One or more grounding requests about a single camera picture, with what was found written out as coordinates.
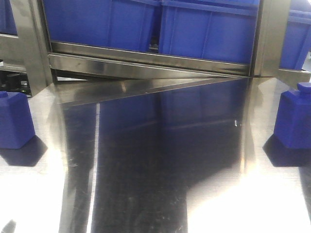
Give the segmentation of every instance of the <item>stainless steel frame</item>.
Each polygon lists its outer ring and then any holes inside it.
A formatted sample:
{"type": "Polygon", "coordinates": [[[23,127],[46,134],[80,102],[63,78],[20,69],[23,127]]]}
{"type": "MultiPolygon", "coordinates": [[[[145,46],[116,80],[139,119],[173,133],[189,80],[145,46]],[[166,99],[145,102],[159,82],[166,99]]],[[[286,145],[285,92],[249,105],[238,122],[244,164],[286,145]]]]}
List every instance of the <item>stainless steel frame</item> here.
{"type": "Polygon", "coordinates": [[[26,69],[33,94],[56,80],[56,70],[133,79],[277,77],[289,84],[311,76],[279,69],[290,0],[261,0],[251,65],[51,42],[42,0],[10,2],[18,37],[0,34],[0,70],[26,69]]]}
{"type": "Polygon", "coordinates": [[[56,78],[47,58],[50,40],[42,2],[39,0],[10,0],[10,2],[29,84],[35,95],[56,78]]]}
{"type": "Polygon", "coordinates": [[[52,42],[53,52],[248,76],[249,65],[52,42]]]}

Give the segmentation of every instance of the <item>blue plastic crate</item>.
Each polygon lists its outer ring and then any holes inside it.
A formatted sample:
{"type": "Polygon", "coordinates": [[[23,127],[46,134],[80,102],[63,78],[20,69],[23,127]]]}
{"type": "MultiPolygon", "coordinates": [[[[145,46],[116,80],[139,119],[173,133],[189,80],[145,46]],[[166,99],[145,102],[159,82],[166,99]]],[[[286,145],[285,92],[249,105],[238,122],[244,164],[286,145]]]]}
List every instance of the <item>blue plastic crate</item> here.
{"type": "Polygon", "coordinates": [[[17,35],[9,0],[0,0],[0,33],[17,35]]]}
{"type": "MultiPolygon", "coordinates": [[[[189,2],[195,3],[198,0],[176,0],[181,2],[189,2]]],[[[259,4],[259,0],[200,0],[203,2],[207,2],[208,5],[214,6],[229,6],[232,7],[233,5],[240,9],[252,9],[256,8],[257,6],[253,6],[254,4],[259,4]]],[[[157,7],[155,10],[155,25],[153,36],[159,38],[160,30],[161,30],[161,16],[162,16],[162,8],[157,7]]]]}
{"type": "Polygon", "coordinates": [[[159,52],[250,63],[257,8],[164,0],[159,52]]]}
{"type": "Polygon", "coordinates": [[[308,0],[292,0],[291,9],[297,11],[311,12],[311,4],[308,0]]]}
{"type": "MultiPolygon", "coordinates": [[[[222,0],[164,0],[162,4],[160,53],[250,63],[257,6],[222,0]]],[[[310,25],[311,13],[290,11],[281,68],[301,70],[311,48],[310,25]]]]}
{"type": "Polygon", "coordinates": [[[157,0],[44,0],[52,40],[146,51],[157,0]]]}
{"type": "Polygon", "coordinates": [[[311,13],[290,11],[281,68],[301,70],[311,48],[311,13]]]}

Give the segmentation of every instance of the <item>metal post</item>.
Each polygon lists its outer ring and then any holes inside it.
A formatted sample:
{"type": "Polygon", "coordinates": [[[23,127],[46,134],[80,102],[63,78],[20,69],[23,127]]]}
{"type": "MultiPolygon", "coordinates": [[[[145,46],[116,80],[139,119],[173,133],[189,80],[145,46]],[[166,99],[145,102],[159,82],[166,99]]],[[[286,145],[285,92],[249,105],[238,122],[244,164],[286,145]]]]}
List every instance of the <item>metal post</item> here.
{"type": "Polygon", "coordinates": [[[250,76],[277,77],[291,0],[261,0],[250,76]]]}
{"type": "Polygon", "coordinates": [[[49,35],[41,0],[10,0],[30,88],[35,95],[51,84],[49,35]]]}

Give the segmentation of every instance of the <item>metal bar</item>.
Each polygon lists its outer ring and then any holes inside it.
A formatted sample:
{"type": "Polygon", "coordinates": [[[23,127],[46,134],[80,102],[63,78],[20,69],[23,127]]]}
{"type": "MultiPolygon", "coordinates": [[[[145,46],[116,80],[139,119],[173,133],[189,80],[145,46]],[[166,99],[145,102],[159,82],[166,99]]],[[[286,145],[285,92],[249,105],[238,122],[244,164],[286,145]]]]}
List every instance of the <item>metal bar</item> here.
{"type": "Polygon", "coordinates": [[[21,46],[16,35],[0,34],[0,58],[3,66],[24,68],[21,46]]]}
{"type": "Polygon", "coordinates": [[[297,89],[297,83],[309,82],[311,73],[303,70],[280,69],[277,78],[288,86],[297,89]]]}
{"type": "Polygon", "coordinates": [[[291,0],[261,0],[250,76],[276,77],[291,0]]]}
{"type": "Polygon", "coordinates": [[[53,52],[247,76],[249,65],[52,42],[53,52]]]}
{"type": "MultiPolygon", "coordinates": [[[[77,55],[49,54],[52,69],[72,71],[99,76],[129,79],[194,79],[223,78],[223,74],[169,68],[138,63],[94,59],[77,55]]],[[[225,75],[227,78],[241,78],[241,75],[225,75]]]]}
{"type": "Polygon", "coordinates": [[[227,81],[232,81],[232,79],[223,77],[218,79],[125,80],[100,83],[73,82],[61,85],[53,84],[51,88],[55,89],[59,103],[73,106],[227,81]]]}
{"type": "Polygon", "coordinates": [[[20,52],[26,66],[32,94],[35,95],[56,79],[48,60],[49,37],[41,0],[10,0],[20,52]]]}
{"type": "Polygon", "coordinates": [[[7,66],[3,62],[0,62],[0,70],[2,71],[10,71],[10,72],[17,72],[17,73],[26,73],[26,69],[22,67],[14,67],[14,66],[7,66]]]}

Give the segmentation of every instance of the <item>metal table surface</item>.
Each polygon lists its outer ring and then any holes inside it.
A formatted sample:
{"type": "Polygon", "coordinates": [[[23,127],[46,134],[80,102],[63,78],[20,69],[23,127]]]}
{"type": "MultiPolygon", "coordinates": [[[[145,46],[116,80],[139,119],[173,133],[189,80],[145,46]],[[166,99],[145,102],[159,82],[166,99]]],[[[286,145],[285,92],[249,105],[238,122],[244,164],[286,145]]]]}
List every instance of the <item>metal table surface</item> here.
{"type": "Polygon", "coordinates": [[[37,137],[0,150],[0,229],[311,232],[310,153],[271,137],[288,89],[274,78],[51,85],[29,99],[37,137]]]}

